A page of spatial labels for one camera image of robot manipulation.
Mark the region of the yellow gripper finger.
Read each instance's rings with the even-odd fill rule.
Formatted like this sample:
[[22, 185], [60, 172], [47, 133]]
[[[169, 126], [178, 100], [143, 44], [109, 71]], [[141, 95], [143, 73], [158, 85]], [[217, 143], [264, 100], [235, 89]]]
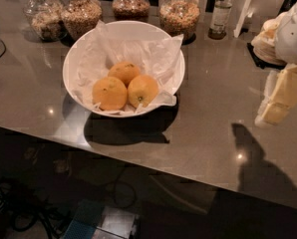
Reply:
[[268, 74], [268, 77], [266, 79], [265, 88], [264, 88], [264, 92], [263, 92], [263, 100], [259, 106], [259, 109], [257, 111], [257, 116], [254, 121], [255, 125], [258, 127], [273, 127], [274, 126], [274, 123], [266, 120], [264, 118], [263, 114], [264, 114], [265, 109], [268, 106], [270, 96], [272, 95], [274, 88], [276, 86], [277, 75], [278, 75], [278, 72], [275, 70], [272, 70]]
[[297, 65], [287, 64], [277, 75], [264, 118], [274, 124], [281, 123], [297, 105]]

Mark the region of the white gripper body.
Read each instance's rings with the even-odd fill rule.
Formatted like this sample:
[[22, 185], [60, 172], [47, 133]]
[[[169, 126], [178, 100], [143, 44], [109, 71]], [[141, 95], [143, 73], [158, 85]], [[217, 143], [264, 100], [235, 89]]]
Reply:
[[275, 34], [275, 53], [282, 61], [297, 64], [297, 2], [279, 23]]

